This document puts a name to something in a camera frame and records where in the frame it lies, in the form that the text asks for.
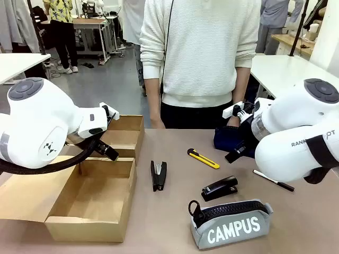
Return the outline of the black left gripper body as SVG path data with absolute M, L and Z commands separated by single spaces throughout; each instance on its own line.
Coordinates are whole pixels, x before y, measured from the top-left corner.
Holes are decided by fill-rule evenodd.
M 110 151 L 111 147 L 106 144 L 105 142 L 98 140 L 95 146 L 94 151 L 97 152 L 98 154 L 102 155 L 102 156 L 110 156 L 111 151 Z

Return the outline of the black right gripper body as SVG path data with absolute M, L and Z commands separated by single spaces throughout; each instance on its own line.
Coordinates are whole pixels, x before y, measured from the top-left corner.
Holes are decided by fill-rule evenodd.
M 259 143 L 258 139 L 254 136 L 251 128 L 253 115 L 249 116 L 239 126 L 240 144 L 236 148 L 240 156 L 253 157 L 255 149 Z

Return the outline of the person's right hand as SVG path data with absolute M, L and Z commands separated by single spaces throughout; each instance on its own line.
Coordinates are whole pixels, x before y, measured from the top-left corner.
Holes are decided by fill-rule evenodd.
M 165 125 L 160 117 L 159 112 L 150 113 L 151 126 L 154 129 L 165 129 Z

